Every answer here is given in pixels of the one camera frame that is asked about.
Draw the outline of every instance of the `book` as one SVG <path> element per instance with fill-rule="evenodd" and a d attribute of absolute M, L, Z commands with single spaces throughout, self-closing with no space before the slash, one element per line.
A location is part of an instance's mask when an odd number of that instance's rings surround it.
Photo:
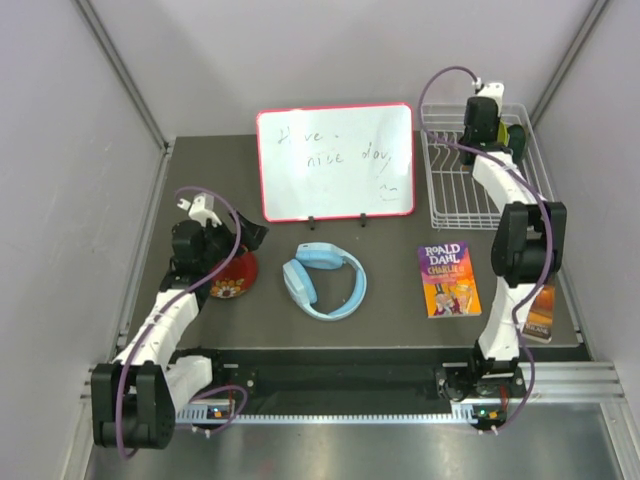
<path fill-rule="evenodd" d="M 531 304 L 527 321 L 522 328 L 522 335 L 542 343 L 549 343 L 551 341 L 555 298 L 555 281 L 550 279 L 547 281 L 547 284 L 542 287 L 542 290 L 540 290 L 540 293 L 538 293 L 538 296 Z"/>
<path fill-rule="evenodd" d="M 466 242 L 418 248 L 427 315 L 480 315 L 480 297 Z"/>

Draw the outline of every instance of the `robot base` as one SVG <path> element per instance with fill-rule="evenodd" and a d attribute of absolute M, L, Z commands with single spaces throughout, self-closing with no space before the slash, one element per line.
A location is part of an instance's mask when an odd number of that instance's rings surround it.
<path fill-rule="evenodd" d="M 451 402 L 466 400 L 473 404 L 474 399 L 482 399 L 481 404 L 474 405 L 474 418 L 477 423 L 472 424 L 473 427 L 482 431 L 500 427 L 507 420 L 507 412 L 502 403 L 505 400 L 504 395 L 509 399 L 522 398 L 525 395 L 526 385 L 522 370 L 516 367 L 509 376 L 479 379 L 474 379 L 469 373 L 469 367 L 466 365 L 443 365 L 436 369 L 438 394 Z"/>

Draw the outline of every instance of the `dark table surface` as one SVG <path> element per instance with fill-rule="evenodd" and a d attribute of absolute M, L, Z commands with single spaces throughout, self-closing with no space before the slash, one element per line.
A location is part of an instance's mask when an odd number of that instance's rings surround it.
<path fill-rule="evenodd" d="M 237 299 L 210 299 L 185 332 L 180 347 L 209 348 L 420 348 L 470 346 L 482 332 L 491 308 L 496 278 L 491 269 L 491 231 L 431 228 L 422 147 L 416 136 L 416 209 L 406 217 L 359 221 L 270 224 L 256 252 L 255 285 Z M 181 137 L 175 144 L 136 302 L 132 332 L 148 315 L 171 256 L 171 227 L 186 218 L 173 192 L 199 185 L 221 194 L 249 220 L 262 216 L 256 137 Z M 221 205 L 220 218 L 227 219 Z M 483 313 L 475 317 L 428 319 L 417 248 L 467 241 Z M 282 264 L 300 243 L 330 242 L 355 255 L 367 272 L 368 289 L 360 308 L 339 322 L 321 322 L 303 313 L 289 297 Z M 349 298 L 355 278 L 351 267 L 310 271 L 318 292 L 316 308 L 329 312 Z M 567 302 L 558 286 L 550 346 L 575 346 L 578 340 Z"/>

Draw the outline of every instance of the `red object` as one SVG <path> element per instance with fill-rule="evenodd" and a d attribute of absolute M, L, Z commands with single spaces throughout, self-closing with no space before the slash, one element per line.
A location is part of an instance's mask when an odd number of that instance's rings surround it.
<path fill-rule="evenodd" d="M 223 271 L 216 275 L 211 284 L 211 296 L 235 298 L 245 293 L 258 277 L 258 261 L 253 253 L 247 252 L 231 260 Z"/>

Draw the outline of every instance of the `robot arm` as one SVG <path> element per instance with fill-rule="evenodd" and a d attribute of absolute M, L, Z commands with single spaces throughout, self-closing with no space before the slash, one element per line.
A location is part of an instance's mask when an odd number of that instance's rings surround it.
<path fill-rule="evenodd" d="M 180 337 L 209 297 L 211 282 L 192 292 L 187 289 L 208 275 L 234 247 L 235 234 L 215 215 L 213 203 L 208 194 L 197 195 L 193 204 L 180 201 L 178 206 L 188 211 L 190 220 L 172 229 L 173 256 L 151 313 L 113 362 L 97 365 L 91 375 L 93 435 L 97 445 L 116 446 L 117 387 L 128 358 L 132 357 L 122 410 L 123 439 L 128 448 L 166 447 L 173 434 L 176 411 L 213 380 L 208 358 L 183 357 L 169 365 Z M 239 213 L 238 216 L 241 248 L 236 255 L 240 256 L 256 250 L 268 230 Z"/>
<path fill-rule="evenodd" d="M 512 312 L 537 284 L 546 254 L 546 233 L 538 202 L 513 177 L 523 178 L 517 165 L 519 158 L 514 161 L 509 136 L 506 141 L 499 140 L 503 92 L 501 83 L 482 85 L 478 80 L 476 95 L 467 101 L 465 132 L 460 140 L 460 144 L 487 152 L 502 163 L 467 152 L 460 157 L 461 163 L 472 166 L 473 178 L 485 188 L 501 214 L 491 250 L 491 264 L 498 277 L 496 294 L 487 326 L 476 342 L 464 375 L 467 392 L 480 384 L 495 387 L 514 381 L 520 355 L 516 328 L 522 330 L 541 287 L 518 309 L 517 326 Z M 518 133 L 514 131 L 514 137 L 518 137 Z M 551 274 L 557 272 L 562 263 L 566 208 L 562 203 L 542 200 L 553 232 Z"/>

